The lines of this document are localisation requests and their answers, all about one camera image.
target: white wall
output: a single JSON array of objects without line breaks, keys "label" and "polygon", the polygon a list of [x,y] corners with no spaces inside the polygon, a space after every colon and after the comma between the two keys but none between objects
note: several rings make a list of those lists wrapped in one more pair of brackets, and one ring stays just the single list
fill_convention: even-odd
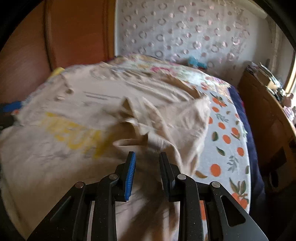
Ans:
[{"label": "white wall", "polygon": [[292,58],[293,58],[293,52],[294,49],[292,45],[290,44],[289,40],[287,37],[283,34],[283,40],[281,43],[281,47],[278,53],[278,66],[277,66],[277,71],[275,73],[275,77],[282,82],[284,85],[288,74],[289,70],[291,67],[292,63]]},{"label": "white wall", "polygon": [[[164,3],[167,4],[167,7],[160,9],[159,4]],[[179,6],[185,6],[186,12],[180,12]],[[205,11],[204,16],[200,16],[198,12],[200,9]],[[140,52],[155,57],[155,52],[160,50],[163,53],[160,59],[176,60],[177,62],[194,56],[200,62],[214,63],[215,67],[208,69],[209,74],[236,86],[248,62],[265,64],[272,54],[272,37],[267,20],[255,16],[244,8],[241,9],[235,4],[227,3],[224,6],[211,0],[195,2],[191,0],[118,0],[115,53],[124,55]],[[217,14],[222,16],[221,20],[217,18]],[[147,18],[145,23],[140,21],[142,16]],[[188,21],[189,17],[193,18],[192,22]],[[158,20],[161,18],[166,20],[163,26],[158,24]],[[176,26],[178,21],[183,21],[184,29]],[[235,28],[236,21],[241,23],[240,28]],[[196,25],[203,26],[203,32],[198,33],[195,29]],[[227,26],[231,27],[231,31],[225,30]],[[219,28],[220,36],[215,34],[215,28]],[[169,29],[173,29],[173,34],[168,33]],[[144,34],[145,37],[141,38],[141,31],[144,31],[147,36]],[[247,31],[250,35],[245,38],[242,33]],[[186,33],[190,33],[191,37],[187,38]],[[164,41],[156,40],[158,34],[163,34]],[[205,36],[209,36],[210,40],[205,41]],[[181,46],[176,45],[177,37],[183,40]],[[234,45],[232,37],[239,38],[240,43]],[[193,48],[192,45],[195,41],[201,43],[200,49]],[[223,42],[227,42],[227,47],[222,46]],[[211,51],[213,45],[219,47],[217,53]],[[232,61],[228,59],[230,53],[235,55],[235,59]]]}]

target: metal screw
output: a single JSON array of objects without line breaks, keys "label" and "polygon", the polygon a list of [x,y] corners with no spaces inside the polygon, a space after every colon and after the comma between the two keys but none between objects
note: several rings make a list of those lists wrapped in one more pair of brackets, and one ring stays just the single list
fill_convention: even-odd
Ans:
[{"label": "metal screw", "polygon": [[116,178],[118,178],[118,175],[115,174],[115,173],[112,173],[112,174],[109,175],[109,178],[110,178],[111,180],[115,180]]},{"label": "metal screw", "polygon": [[212,182],[212,186],[215,187],[215,188],[219,188],[220,187],[220,183],[219,182]]},{"label": "metal screw", "polygon": [[75,187],[76,188],[82,188],[83,187],[83,182],[77,182],[76,184],[75,184]]},{"label": "metal screw", "polygon": [[179,175],[177,176],[177,178],[178,178],[179,180],[185,180],[185,179],[186,179],[186,176],[185,176],[184,174],[179,174]]}]

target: bed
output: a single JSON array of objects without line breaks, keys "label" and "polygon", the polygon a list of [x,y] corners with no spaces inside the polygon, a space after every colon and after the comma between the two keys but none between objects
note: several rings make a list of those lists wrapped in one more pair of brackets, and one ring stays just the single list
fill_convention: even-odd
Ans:
[{"label": "bed", "polygon": [[[107,3],[107,1],[104,1],[102,11],[99,13],[93,11],[95,9],[93,7],[94,2],[95,1],[90,1],[85,5],[84,11],[77,11],[77,8],[73,8],[74,5],[81,4],[79,1],[72,5],[68,5],[67,1],[41,2],[41,4],[24,19],[24,22],[19,25],[15,33],[8,39],[6,46],[3,48],[4,51],[1,52],[1,66],[5,66],[3,63],[9,63],[9,68],[3,68],[5,71],[2,71],[4,74],[2,74],[3,78],[1,79],[1,83],[7,87],[0,90],[2,102],[24,100],[29,93],[43,83],[46,76],[49,76],[50,72],[56,67],[61,66],[67,68],[74,64],[94,64],[100,61],[107,62],[109,59],[113,58],[114,15],[112,14],[114,12],[115,2]],[[71,10],[66,11],[67,14],[62,15],[63,20],[59,19],[59,16],[61,16],[60,13],[65,13],[65,10],[69,10],[69,8]],[[60,21],[65,21],[66,23],[71,22],[67,20],[72,20],[73,16],[77,15],[77,13],[79,13],[79,18],[83,18],[85,22],[83,22],[83,24],[77,23],[75,28],[73,25],[65,25],[63,29],[61,29],[61,25],[58,23]],[[85,18],[86,13],[90,14],[91,18]],[[31,33],[24,29],[24,26],[28,26],[28,23],[32,24],[40,19],[44,19],[45,22],[44,25],[40,24],[40,26],[36,27],[38,31],[33,31],[33,33]],[[102,19],[105,19],[103,21],[103,27],[100,26],[98,28],[97,25],[93,24],[93,22],[101,23]],[[93,34],[93,28],[97,30],[95,33],[96,37],[91,35]],[[31,49],[31,51],[29,51],[30,53],[26,56],[27,68],[20,69],[18,67],[20,62],[9,58],[9,56],[11,55],[11,49],[13,49],[17,54],[13,55],[15,58],[23,57],[22,51],[26,48],[26,45],[23,46],[21,44],[21,46],[18,46],[20,43],[17,42],[16,39],[20,36],[24,36],[24,39],[26,39],[27,34],[32,34],[35,39],[34,41],[38,44],[33,44],[34,48]],[[72,44],[67,45],[65,38],[71,38]],[[87,46],[89,46],[89,48],[85,48],[85,45],[81,45],[82,39],[87,40]],[[101,51],[94,52],[93,49],[96,48],[96,46],[100,46],[100,48],[102,48]],[[169,74],[196,87],[201,93],[209,96],[211,100],[211,113],[208,123],[209,129],[205,138],[205,147],[200,157],[204,162],[203,165],[198,166],[195,170],[193,178],[198,182],[204,183],[209,183],[213,180],[221,182],[241,206],[247,212],[250,212],[251,216],[257,221],[260,227],[263,227],[265,220],[262,221],[259,218],[262,217],[262,207],[264,206],[265,200],[264,185],[258,169],[257,155],[251,130],[241,99],[235,88],[199,70],[175,63],[160,61],[149,56],[121,56],[108,63],[122,71],[140,70],[143,73]],[[79,67],[81,66],[74,66],[66,70],[73,71],[75,68]],[[25,76],[27,80],[25,84],[22,82],[23,76]],[[44,88],[52,83],[52,81],[54,81],[54,78],[48,79],[37,91],[27,97],[24,104],[29,105],[30,101],[40,95]],[[19,83],[22,83],[23,88],[16,87]],[[1,179],[1,184],[3,195],[3,192],[5,192],[5,187],[3,188],[3,178]],[[8,209],[9,201],[7,199],[3,201],[4,207]],[[40,214],[37,215],[39,215],[38,219],[40,219],[44,214],[41,214],[41,216]],[[207,231],[204,215],[203,219],[204,233],[206,235]],[[9,225],[9,229],[14,230],[13,225]],[[19,231],[23,236],[28,236],[28,232],[23,232],[23,230]]]}]

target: yellow object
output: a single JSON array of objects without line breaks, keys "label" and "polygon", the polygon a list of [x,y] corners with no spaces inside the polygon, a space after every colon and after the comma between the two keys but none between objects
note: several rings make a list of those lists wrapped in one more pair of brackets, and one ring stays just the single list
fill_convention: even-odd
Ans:
[{"label": "yellow object", "polygon": [[56,69],[50,74],[49,77],[54,77],[54,76],[56,76],[56,75],[62,73],[64,70],[65,70],[64,68],[62,68],[62,67],[58,67],[58,68],[56,68]]}]

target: blue object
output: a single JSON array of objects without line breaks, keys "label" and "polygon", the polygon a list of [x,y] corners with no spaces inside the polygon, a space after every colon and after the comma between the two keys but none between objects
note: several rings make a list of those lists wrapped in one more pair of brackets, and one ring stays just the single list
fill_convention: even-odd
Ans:
[{"label": "blue object", "polygon": [[231,99],[234,103],[237,113],[244,124],[244,128],[247,131],[247,148],[250,160],[250,172],[251,172],[251,204],[250,204],[250,216],[258,224],[263,232],[268,230],[268,210],[264,189],[264,182],[259,171],[258,158],[256,146],[254,143],[251,127],[249,125],[246,112],[243,107],[242,100],[236,91],[235,87],[229,88]]},{"label": "blue object", "polygon": [[129,197],[131,196],[131,189],[133,187],[133,176],[136,168],[136,154],[134,152],[130,152],[128,154],[126,162],[129,162],[129,166],[128,173],[126,176],[126,188],[124,192],[124,198],[126,201],[128,201]]},{"label": "blue object", "polygon": [[15,101],[10,104],[7,104],[2,107],[2,112],[11,112],[22,107],[22,103],[20,101]]},{"label": "blue object", "polygon": [[205,63],[198,62],[198,60],[193,56],[190,56],[188,58],[187,64],[189,67],[193,67],[193,68],[198,68],[198,67],[203,69],[207,68],[207,65]]}]

